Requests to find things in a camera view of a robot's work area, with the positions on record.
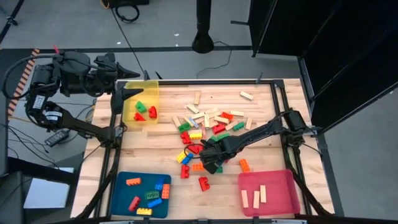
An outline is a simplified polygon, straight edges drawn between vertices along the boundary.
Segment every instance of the red lego brick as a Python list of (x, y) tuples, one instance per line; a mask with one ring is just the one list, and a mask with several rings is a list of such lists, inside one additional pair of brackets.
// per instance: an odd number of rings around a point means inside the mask
[(188, 146), (188, 149), (195, 154), (199, 154), (199, 152), (203, 150), (203, 145)]
[(225, 125), (223, 125), (223, 124), (217, 124), (216, 126), (213, 127), (214, 134), (218, 134), (223, 131), (225, 131)]
[(189, 177), (189, 166), (182, 165), (181, 166), (181, 179), (185, 179)]
[(199, 177), (199, 184), (201, 191), (206, 191), (210, 189), (210, 184), (208, 183), (207, 177)]
[(154, 106), (151, 106), (148, 109), (148, 112), (149, 112), (149, 117), (150, 118), (157, 118), (157, 112), (156, 112), (156, 108)]
[(134, 199), (132, 200), (130, 206), (129, 206), (129, 211), (132, 212), (135, 209), (137, 209), (139, 202), (141, 201), (141, 199), (137, 196), (134, 197)]
[(182, 138), (182, 143), (184, 144), (193, 144), (193, 142), (191, 142), (191, 139), (189, 138), (189, 134), (188, 132), (184, 131), (180, 137)]
[(136, 115), (134, 116), (134, 119), (136, 121), (146, 121), (145, 118), (139, 113), (136, 113)]
[(232, 121), (232, 119), (234, 119), (234, 116), (233, 116), (233, 115), (231, 115), (231, 114), (229, 114), (229, 113), (225, 113), (225, 112), (223, 112), (223, 113), (221, 114), (221, 117), (222, 117), (222, 118), (226, 118), (226, 119), (228, 119), (228, 120), (230, 120), (230, 121)]

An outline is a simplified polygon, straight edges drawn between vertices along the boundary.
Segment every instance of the yellow lego brick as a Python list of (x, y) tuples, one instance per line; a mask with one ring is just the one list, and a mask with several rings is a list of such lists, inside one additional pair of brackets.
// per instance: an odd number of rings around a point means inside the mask
[(185, 159), (186, 155), (184, 151), (182, 151), (178, 156), (177, 156), (177, 162), (181, 163)]
[(152, 215), (151, 208), (138, 208), (137, 215)]
[(193, 133), (189, 135), (190, 139), (201, 139), (201, 133)]

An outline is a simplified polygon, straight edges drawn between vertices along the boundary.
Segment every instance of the black strap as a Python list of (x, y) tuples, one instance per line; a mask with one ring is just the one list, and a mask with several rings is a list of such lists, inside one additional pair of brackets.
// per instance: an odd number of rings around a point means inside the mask
[[(137, 15), (134, 18), (132, 18), (132, 19), (128, 19), (125, 16), (120, 15), (119, 14), (119, 7), (123, 7), (123, 6), (131, 6), (131, 7), (133, 7), (136, 10)], [(132, 22), (136, 21), (138, 19), (138, 17), (139, 17), (139, 9), (132, 1), (118, 1), (116, 3), (115, 7), (114, 7), (114, 10), (116, 12), (116, 15), (119, 17), (119, 19), (122, 22), (125, 22), (125, 23), (132, 23)]]

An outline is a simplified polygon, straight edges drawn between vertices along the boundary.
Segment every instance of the blue tray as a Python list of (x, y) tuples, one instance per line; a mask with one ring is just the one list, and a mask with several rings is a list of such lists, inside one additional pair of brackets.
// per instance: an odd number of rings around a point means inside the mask
[[(126, 180), (132, 178), (141, 178), (141, 184), (128, 186)], [(135, 172), (120, 172), (118, 178), (116, 179), (116, 186), (114, 188), (112, 201), (111, 201), (111, 214), (112, 215), (127, 215), (127, 216), (140, 216), (137, 215), (136, 210), (133, 212), (129, 211), (129, 206), (135, 196), (138, 196), (141, 201), (138, 208), (147, 208), (148, 202), (154, 200), (146, 200), (145, 192), (155, 190), (155, 184), (160, 179), (164, 179), (165, 184), (172, 183), (172, 178), (170, 175), (165, 174), (144, 174)], [(169, 199), (162, 199), (162, 203), (158, 206), (152, 208), (153, 218), (166, 218), (169, 211)]]

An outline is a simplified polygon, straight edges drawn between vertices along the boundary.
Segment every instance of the orange lego brick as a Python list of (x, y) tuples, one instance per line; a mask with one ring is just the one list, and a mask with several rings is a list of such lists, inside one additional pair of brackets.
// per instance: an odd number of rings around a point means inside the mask
[(193, 171), (204, 171), (205, 168), (203, 167), (203, 163), (199, 162), (196, 164), (192, 164), (192, 170)]
[(126, 180), (126, 184), (128, 186), (139, 185), (141, 184), (141, 178), (133, 178)]
[(170, 195), (170, 184), (164, 184), (162, 190), (162, 199), (169, 199)]
[(241, 165), (243, 172), (250, 172), (250, 167), (245, 159), (240, 159), (239, 164)]

